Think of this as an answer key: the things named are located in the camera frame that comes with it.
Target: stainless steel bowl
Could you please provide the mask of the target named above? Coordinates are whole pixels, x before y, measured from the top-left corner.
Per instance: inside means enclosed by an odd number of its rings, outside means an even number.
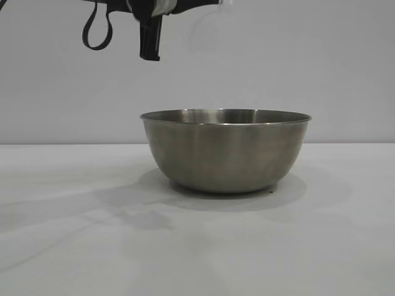
[[[294,164],[311,119],[250,109],[166,110],[141,118],[164,175],[217,193],[256,191],[277,183]]]

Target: white tabletop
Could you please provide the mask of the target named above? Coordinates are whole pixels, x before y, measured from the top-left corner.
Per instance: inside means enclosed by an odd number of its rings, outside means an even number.
[[[393,296],[395,144],[305,144],[273,193],[169,184],[146,145],[0,146],[1,296]]]

